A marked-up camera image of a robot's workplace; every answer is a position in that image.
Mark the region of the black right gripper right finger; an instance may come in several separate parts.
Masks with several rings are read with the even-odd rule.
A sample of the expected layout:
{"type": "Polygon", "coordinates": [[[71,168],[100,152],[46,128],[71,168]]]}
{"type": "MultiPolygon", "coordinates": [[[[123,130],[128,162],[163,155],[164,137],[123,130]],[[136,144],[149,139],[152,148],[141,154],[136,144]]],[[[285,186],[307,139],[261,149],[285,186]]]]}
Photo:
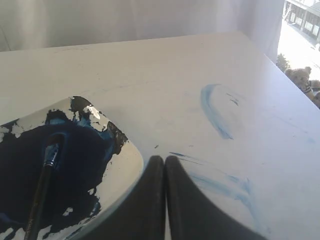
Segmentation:
{"type": "Polygon", "coordinates": [[[164,164],[169,228],[173,240],[264,240],[212,203],[176,156],[164,164]]]}

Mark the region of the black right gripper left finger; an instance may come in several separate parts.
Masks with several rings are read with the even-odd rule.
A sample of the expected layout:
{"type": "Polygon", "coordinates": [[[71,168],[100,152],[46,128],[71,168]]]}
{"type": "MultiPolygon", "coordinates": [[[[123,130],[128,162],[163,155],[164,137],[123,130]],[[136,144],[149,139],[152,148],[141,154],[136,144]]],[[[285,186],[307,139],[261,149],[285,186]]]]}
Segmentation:
{"type": "Polygon", "coordinates": [[[83,240],[163,240],[166,194],[164,161],[151,156],[133,190],[119,207],[83,240]]]}

